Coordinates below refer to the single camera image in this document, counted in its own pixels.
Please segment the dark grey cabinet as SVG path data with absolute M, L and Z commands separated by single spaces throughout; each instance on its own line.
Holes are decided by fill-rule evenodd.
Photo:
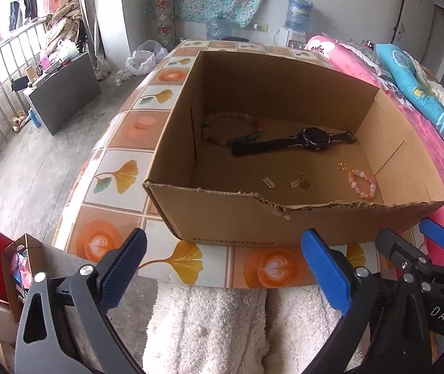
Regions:
M 101 94 L 99 83 L 85 52 L 48 75 L 36 87 L 23 91 L 30 109 L 51 135 L 57 134 L 73 116 Z

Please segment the pink purple smart watch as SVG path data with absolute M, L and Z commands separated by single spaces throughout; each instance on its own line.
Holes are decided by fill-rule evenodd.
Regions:
M 327 150 L 332 144 L 354 144 L 356 137 L 352 132 L 329 133 L 318 127 L 306 127 L 297 136 L 277 138 L 257 143 L 239 143 L 231 148 L 236 157 L 253 156 L 292 148 L 312 152 Z

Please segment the blue cartoon pillow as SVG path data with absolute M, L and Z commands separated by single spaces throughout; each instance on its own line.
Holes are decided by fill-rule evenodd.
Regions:
M 429 120 L 444 140 L 444 107 L 418 80 L 409 56 L 392 44 L 376 44 L 375 51 L 403 96 Z

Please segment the small gold flower charm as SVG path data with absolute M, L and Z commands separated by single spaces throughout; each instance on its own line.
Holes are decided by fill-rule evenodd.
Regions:
M 337 170 L 347 170 L 348 167 L 347 167 L 347 164 L 344 164 L 344 163 L 338 163 L 336 169 L 337 169 Z

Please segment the tiled pattern tablecloth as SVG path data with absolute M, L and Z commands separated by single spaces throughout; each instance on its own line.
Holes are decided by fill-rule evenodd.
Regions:
M 53 245 L 91 262 L 119 247 L 135 227 L 147 232 L 147 251 L 138 268 L 145 277 L 187 285 L 263 289 L 308 285 L 313 276 L 298 247 L 234 247 L 187 242 L 176 237 L 157 211 L 143 183 L 173 106 L 202 51 L 228 51 L 290 58 L 332 69 L 315 51 L 255 42 L 181 43 L 127 100 L 97 142 L 71 190 Z M 223 137 L 212 132 L 214 116 L 202 124 L 210 144 L 266 141 L 261 122 L 243 116 L 251 132 Z M 373 241 L 330 245 L 355 266 L 383 267 Z

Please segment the brown paper bag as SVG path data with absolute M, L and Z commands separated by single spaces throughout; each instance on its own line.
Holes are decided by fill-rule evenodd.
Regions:
M 34 276 L 46 268 L 43 245 L 24 234 L 2 251 L 1 262 L 9 308 L 14 322 L 18 323 Z

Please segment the white plastic bag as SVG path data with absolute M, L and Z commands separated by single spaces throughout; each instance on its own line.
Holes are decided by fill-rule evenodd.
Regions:
M 154 40 L 145 41 L 125 61 L 127 71 L 135 76 L 150 74 L 167 57 L 168 50 Z

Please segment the blue water jug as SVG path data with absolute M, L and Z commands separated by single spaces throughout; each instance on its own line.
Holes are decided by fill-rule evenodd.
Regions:
M 291 32 L 306 34 L 311 27 L 313 7 L 313 2 L 309 0 L 288 0 L 284 28 Z

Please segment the brown cardboard box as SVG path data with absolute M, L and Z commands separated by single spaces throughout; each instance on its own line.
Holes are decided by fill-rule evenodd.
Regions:
M 261 122 L 265 140 L 319 127 L 352 132 L 356 142 L 236 157 L 202 131 L 214 116 L 213 133 L 248 134 L 244 115 Z M 310 187 L 291 189 L 300 175 Z M 444 205 L 429 152 L 382 89 L 316 64 L 244 52 L 197 55 L 143 186 L 176 237 L 215 246 L 298 247 L 310 228 L 333 246 L 370 242 L 382 228 L 407 231 Z

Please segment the white water dispenser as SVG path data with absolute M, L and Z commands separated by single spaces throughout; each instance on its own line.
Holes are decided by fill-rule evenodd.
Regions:
M 273 37 L 273 44 L 276 46 L 304 50 L 309 39 L 310 37 L 306 33 L 290 31 L 282 26 L 275 33 Z

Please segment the pink floral blanket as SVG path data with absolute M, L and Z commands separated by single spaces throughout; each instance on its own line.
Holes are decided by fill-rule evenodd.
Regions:
M 444 183 L 444 140 L 427 120 L 398 89 L 391 73 L 379 60 L 374 49 L 365 52 L 327 36 L 314 36 L 305 45 L 306 50 L 317 52 L 333 69 L 382 89 L 414 127 L 435 164 Z M 444 88 L 431 80 L 416 59 L 404 51 L 417 71 L 417 78 L 444 107 Z M 431 215 L 431 219 L 444 226 L 444 206 Z

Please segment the rolled patterned mat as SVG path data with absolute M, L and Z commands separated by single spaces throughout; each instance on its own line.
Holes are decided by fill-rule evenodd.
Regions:
M 158 42 L 172 51 L 177 45 L 174 0 L 154 0 L 153 8 Z

